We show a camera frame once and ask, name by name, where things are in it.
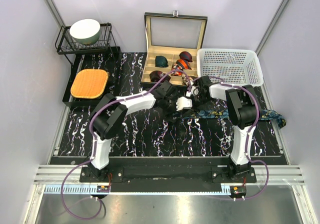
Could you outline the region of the blue patterned necktie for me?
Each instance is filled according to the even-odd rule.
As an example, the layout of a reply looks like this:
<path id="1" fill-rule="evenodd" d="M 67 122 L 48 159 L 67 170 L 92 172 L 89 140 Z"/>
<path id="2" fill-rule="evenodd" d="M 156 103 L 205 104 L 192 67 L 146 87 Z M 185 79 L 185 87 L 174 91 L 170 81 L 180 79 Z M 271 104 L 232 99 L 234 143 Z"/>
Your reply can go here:
<path id="1" fill-rule="evenodd" d="M 172 120 L 176 119 L 229 119 L 229 111 L 227 109 L 223 110 L 200 110 L 200 111 L 193 111 L 188 110 L 185 113 L 176 112 L 170 116 Z M 275 120 L 278 127 L 282 129 L 286 126 L 287 121 L 286 119 L 279 114 L 278 112 L 271 110 L 271 109 L 262 109 L 261 114 L 259 117 L 260 121 L 272 121 Z"/>

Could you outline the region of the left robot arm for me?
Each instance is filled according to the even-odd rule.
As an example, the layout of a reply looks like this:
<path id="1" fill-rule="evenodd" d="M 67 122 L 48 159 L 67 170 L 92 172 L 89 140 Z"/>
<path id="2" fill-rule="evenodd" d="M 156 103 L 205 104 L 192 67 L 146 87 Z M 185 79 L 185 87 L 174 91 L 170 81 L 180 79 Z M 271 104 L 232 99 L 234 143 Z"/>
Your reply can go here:
<path id="1" fill-rule="evenodd" d="M 160 108 L 164 114 L 176 112 L 179 91 L 169 81 L 155 85 L 138 94 L 115 97 L 106 94 L 90 116 L 89 131 L 92 135 L 90 176 L 97 182 L 108 177 L 109 153 L 113 138 L 120 131 L 125 117 L 142 110 Z"/>

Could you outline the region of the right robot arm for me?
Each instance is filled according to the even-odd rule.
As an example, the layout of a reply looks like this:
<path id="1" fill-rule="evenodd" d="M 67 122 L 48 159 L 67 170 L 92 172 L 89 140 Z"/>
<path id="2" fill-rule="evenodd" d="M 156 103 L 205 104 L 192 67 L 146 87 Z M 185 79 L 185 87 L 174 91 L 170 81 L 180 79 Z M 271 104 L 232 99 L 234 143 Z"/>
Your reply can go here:
<path id="1" fill-rule="evenodd" d="M 251 171 L 250 143 L 262 111 L 255 90 L 251 85 L 213 83 L 209 76 L 196 78 L 192 87 L 195 107 L 213 99 L 226 101 L 228 117 L 234 128 L 226 174 L 230 181 L 239 182 Z"/>

